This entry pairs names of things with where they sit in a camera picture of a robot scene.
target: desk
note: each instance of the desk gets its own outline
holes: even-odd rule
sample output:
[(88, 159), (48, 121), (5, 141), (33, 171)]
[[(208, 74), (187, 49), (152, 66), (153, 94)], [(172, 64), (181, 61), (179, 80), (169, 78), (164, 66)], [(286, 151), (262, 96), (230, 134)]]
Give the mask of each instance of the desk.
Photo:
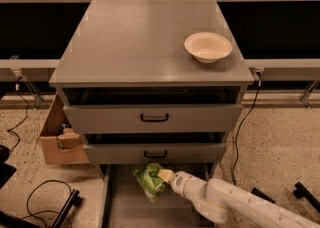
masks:
[[(202, 31), (227, 37), (230, 56), (196, 61), (184, 41)], [(252, 82), (215, 0), (92, 0), (50, 79), (91, 163), (209, 163), (212, 171)]]

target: bottom drawer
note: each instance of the bottom drawer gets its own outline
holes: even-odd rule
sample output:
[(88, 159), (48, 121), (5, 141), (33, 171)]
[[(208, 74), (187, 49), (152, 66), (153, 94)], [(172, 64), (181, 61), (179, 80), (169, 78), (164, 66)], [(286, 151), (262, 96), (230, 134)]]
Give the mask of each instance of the bottom drawer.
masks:
[(92, 164), (217, 163), (226, 143), (84, 145)]

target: white bowl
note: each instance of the white bowl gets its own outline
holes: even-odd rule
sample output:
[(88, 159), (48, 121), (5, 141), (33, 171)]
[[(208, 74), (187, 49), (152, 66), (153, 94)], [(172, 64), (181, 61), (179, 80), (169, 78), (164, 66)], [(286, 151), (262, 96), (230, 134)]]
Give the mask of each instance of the white bowl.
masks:
[(225, 37), (201, 32), (189, 36), (184, 42), (187, 51), (202, 63), (214, 63), (230, 55), (232, 45)]

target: power cord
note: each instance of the power cord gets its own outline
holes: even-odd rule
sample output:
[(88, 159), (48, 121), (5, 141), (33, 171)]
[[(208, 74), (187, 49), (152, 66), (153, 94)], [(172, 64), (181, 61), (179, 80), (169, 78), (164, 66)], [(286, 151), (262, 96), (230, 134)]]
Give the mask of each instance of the power cord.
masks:
[(20, 96), (20, 98), (21, 98), (23, 101), (25, 101), (26, 104), (27, 104), (26, 115), (25, 115), (25, 117), (24, 117), (17, 125), (15, 125), (15, 126), (12, 127), (12, 128), (7, 129), (7, 132), (8, 132), (8, 133), (10, 133), (11, 135), (15, 136), (15, 137), (18, 139), (18, 141), (16, 142), (16, 144), (9, 150), (9, 153), (10, 153), (10, 154), (11, 154), (12, 151), (18, 146), (18, 144), (19, 144), (20, 141), (21, 141), (21, 138), (20, 138), (19, 134), (16, 133), (16, 132), (14, 132), (13, 130), (14, 130), (15, 128), (19, 127), (19, 126), (20, 126), (23, 122), (25, 122), (25, 120), (28, 118), (29, 103), (28, 103), (28, 101), (27, 101), (25, 98), (23, 98), (22, 95), (20, 94), (20, 81), (21, 81), (21, 80), (22, 80), (22, 77), (19, 76), (19, 78), (18, 78), (18, 80), (17, 80), (17, 82), (16, 82), (16, 92), (17, 92), (18, 96)]
[[(60, 181), (60, 180), (47, 180), (47, 181), (44, 181), (44, 182), (42, 182), (40, 185), (38, 185), (38, 186), (30, 193), (30, 195), (28, 196), (28, 199), (27, 199), (27, 203), (26, 203), (26, 208), (27, 208), (27, 211), (28, 211), (29, 215), (28, 215), (28, 216), (25, 216), (25, 217), (23, 217), (23, 218), (21, 218), (21, 219), (26, 219), (26, 218), (29, 218), (29, 217), (34, 217), (34, 218), (40, 219), (40, 220), (43, 222), (45, 228), (48, 228), (48, 225), (47, 225), (46, 221), (45, 221), (42, 217), (37, 216), (37, 215), (38, 215), (38, 214), (42, 214), (42, 213), (56, 213), (58, 216), (60, 216), (60, 215), (62, 214), (61, 211), (60, 211), (60, 212), (57, 212), (57, 211), (53, 211), (53, 210), (43, 210), (43, 211), (40, 211), (40, 212), (37, 212), (37, 213), (31, 213), (30, 208), (29, 208), (29, 201), (30, 201), (31, 196), (32, 196), (41, 186), (43, 186), (44, 184), (47, 184), (47, 183), (61, 183), (61, 184), (64, 184), (64, 185), (66, 185), (66, 186), (68, 187), (70, 195), (71, 195), (71, 193), (72, 193), (72, 190), (71, 190), (70, 185), (68, 185), (67, 183), (65, 183), (65, 182), (63, 182), (63, 181)], [(72, 227), (71, 221), (70, 221), (68, 218), (65, 218), (65, 219), (66, 219), (67, 222), (69, 223), (70, 227)]]
[(232, 175), (232, 180), (233, 180), (233, 183), (234, 183), (235, 186), (237, 186), (237, 181), (236, 181), (236, 178), (235, 178), (235, 168), (236, 168), (236, 165), (237, 165), (238, 159), (239, 159), (238, 136), (239, 136), (240, 129), (241, 129), (241, 126), (242, 126), (243, 122), (246, 120), (246, 118), (249, 116), (249, 114), (252, 112), (253, 108), (256, 105), (257, 97), (258, 97), (258, 94), (259, 94), (259, 91), (260, 91), (260, 88), (261, 88), (261, 77), (262, 77), (262, 74), (261, 74), (261, 72), (257, 72), (257, 75), (259, 77), (259, 82), (258, 82), (256, 95), (255, 95), (254, 100), (253, 100), (253, 104), (252, 104), (249, 112), (246, 114), (246, 116), (241, 120), (241, 122), (239, 124), (239, 127), (238, 127), (238, 130), (237, 130), (237, 133), (236, 133), (236, 137), (235, 137), (235, 139), (233, 141), (233, 144), (234, 144), (234, 146), (236, 148), (236, 160), (233, 163), (231, 175)]

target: cardboard box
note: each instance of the cardboard box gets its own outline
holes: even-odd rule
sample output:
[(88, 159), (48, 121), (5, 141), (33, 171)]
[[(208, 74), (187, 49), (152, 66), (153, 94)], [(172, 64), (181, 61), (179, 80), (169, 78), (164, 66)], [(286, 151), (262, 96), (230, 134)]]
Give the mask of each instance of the cardboard box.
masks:
[(60, 96), (56, 94), (39, 136), (45, 163), (89, 163), (78, 134), (75, 134), (72, 129), (65, 128), (59, 135), (60, 125), (69, 123), (63, 112), (63, 106)]

